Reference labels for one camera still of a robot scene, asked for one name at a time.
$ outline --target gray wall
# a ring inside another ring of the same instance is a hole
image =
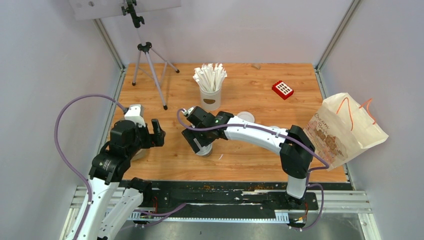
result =
[[[349,164],[384,240],[422,239],[424,2],[364,0],[323,69],[329,95],[348,92],[390,136]]]
[[[3,1],[0,29],[0,239],[58,239],[81,182],[56,151],[56,116],[77,96],[110,95],[119,69],[66,0]],[[64,114],[59,140],[87,174],[110,104],[83,101]]]
[[[182,0],[182,7],[143,13],[139,32],[175,63],[317,63],[350,3]],[[131,17],[103,23],[122,60],[134,63],[140,40]]]

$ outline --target red object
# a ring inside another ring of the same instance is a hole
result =
[[[272,85],[272,90],[284,100],[288,99],[295,92],[283,81],[278,81],[274,85]]]

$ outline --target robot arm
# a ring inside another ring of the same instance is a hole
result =
[[[239,140],[270,150],[280,156],[282,169],[288,174],[287,194],[292,198],[289,201],[303,200],[308,169],[313,157],[296,143],[279,137],[289,136],[314,151],[315,147],[300,127],[293,125],[290,129],[275,129],[247,122],[228,112],[220,111],[214,116],[198,106],[187,110],[184,116],[192,127],[198,129],[237,124],[238,126],[225,126],[208,131],[185,129],[182,135],[195,153],[216,139]]]
[[[131,105],[125,113],[125,120],[116,122],[110,131],[110,141],[92,160],[88,180],[92,188],[92,201],[82,229],[78,234],[80,240],[97,240],[115,238],[132,211],[152,199],[152,184],[134,178],[124,191],[121,200],[105,217],[109,201],[119,186],[124,173],[130,168],[130,161],[141,149],[162,147],[165,132],[159,121],[152,119],[153,134],[149,133],[140,104]],[[88,196],[84,198],[75,224],[67,236],[74,239],[78,226],[83,220]]]

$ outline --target cup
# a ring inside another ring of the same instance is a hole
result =
[[[212,154],[212,143],[207,146],[200,146],[200,143],[197,139],[194,139],[194,143],[196,143],[197,147],[200,149],[199,152],[196,153],[198,156],[209,157]]]
[[[221,88],[213,92],[204,91],[202,88],[199,89],[202,109],[205,111],[214,111],[221,106]]]

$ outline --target orange bag handle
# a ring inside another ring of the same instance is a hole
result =
[[[373,117],[373,115],[371,115],[370,113],[370,103],[373,101],[373,98],[371,97],[370,99],[368,99],[366,102],[364,102],[361,106],[359,106],[359,108],[362,108],[366,103],[368,103],[366,105],[366,112],[368,113],[368,115],[374,120],[374,122],[372,123],[372,125],[377,123],[377,120],[375,117]]]
[[[354,119],[352,118],[352,112],[351,112],[351,103],[349,102],[349,98],[345,97],[343,99],[343,101],[341,101],[340,106],[338,107],[337,111],[335,112],[335,114],[339,114],[340,109],[342,108],[343,103],[345,102],[345,100],[347,100],[347,107],[349,109],[349,117],[350,117],[350,121],[352,122],[352,128],[350,129],[350,131],[352,131],[354,129]],[[370,103],[373,101],[373,98],[368,99],[366,102],[364,102],[361,106],[359,106],[359,108],[361,109],[366,103],[368,103],[366,105],[366,112],[368,113],[368,115],[374,120],[374,123],[372,123],[373,125],[377,123],[376,118],[373,117],[373,115],[371,115],[370,113]]]
[[[350,131],[352,131],[354,129],[354,119],[352,118],[351,103],[349,102],[349,98],[348,97],[345,97],[343,99],[343,101],[341,101],[340,106],[338,107],[338,109],[335,112],[335,114],[339,114],[339,111],[342,108],[342,105],[345,102],[345,100],[347,100],[347,107],[349,108],[349,117],[350,117],[350,121],[352,122],[352,128],[350,129]]]

